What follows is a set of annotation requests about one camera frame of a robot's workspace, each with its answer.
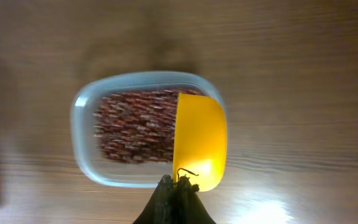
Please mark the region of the clear plastic container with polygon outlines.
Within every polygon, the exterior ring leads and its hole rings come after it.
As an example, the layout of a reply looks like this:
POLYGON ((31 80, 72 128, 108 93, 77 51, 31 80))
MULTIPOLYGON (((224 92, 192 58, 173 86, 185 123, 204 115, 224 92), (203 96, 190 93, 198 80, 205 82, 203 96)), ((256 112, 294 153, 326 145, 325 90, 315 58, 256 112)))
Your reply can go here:
POLYGON ((113 187, 155 188, 164 174, 171 174, 173 165, 159 162, 124 164, 105 158, 94 137, 93 113, 102 97, 124 91, 166 88, 198 89, 216 100, 224 112, 226 105, 219 91, 201 76, 174 71, 133 72, 96 80, 85 85, 75 96, 70 112, 71 139, 76 162, 91 180, 113 187))

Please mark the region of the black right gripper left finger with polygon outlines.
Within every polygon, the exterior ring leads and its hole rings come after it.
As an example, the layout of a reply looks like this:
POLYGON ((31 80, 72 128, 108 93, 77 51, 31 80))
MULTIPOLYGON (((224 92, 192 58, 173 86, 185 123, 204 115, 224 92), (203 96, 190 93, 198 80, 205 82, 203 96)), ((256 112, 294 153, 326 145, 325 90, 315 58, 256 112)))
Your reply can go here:
POLYGON ((173 180, 170 175, 164 175, 145 208, 133 224, 169 224, 172 223, 172 206, 168 201, 173 190, 173 180))

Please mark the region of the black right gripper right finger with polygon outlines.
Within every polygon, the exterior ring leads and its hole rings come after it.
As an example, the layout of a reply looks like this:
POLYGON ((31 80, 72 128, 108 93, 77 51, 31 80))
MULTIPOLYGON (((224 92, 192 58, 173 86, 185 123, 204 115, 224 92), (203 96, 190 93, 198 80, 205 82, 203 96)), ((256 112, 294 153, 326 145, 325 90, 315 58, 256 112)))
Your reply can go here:
POLYGON ((186 176, 179 178, 174 190, 174 223, 215 224, 197 195, 199 186, 186 176))

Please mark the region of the red beans in container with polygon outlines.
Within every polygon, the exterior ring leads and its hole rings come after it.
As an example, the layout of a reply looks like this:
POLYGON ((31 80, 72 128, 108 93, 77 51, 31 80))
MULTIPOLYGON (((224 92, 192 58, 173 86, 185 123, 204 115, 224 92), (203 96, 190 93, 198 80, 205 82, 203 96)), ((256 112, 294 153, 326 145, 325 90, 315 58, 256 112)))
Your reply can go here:
POLYGON ((171 88, 102 97, 93 113, 97 148, 114 162, 171 164, 180 93, 204 95, 191 88, 171 88))

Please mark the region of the yellow measuring scoop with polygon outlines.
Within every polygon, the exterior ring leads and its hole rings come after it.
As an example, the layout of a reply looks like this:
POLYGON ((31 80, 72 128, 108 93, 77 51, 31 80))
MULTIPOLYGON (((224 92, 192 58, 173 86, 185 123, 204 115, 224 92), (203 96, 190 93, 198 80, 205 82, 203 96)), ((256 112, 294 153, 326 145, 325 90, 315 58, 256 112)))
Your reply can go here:
POLYGON ((173 178, 187 175, 201 192, 222 180, 227 157, 227 123, 222 106, 209 96, 178 95, 173 178))

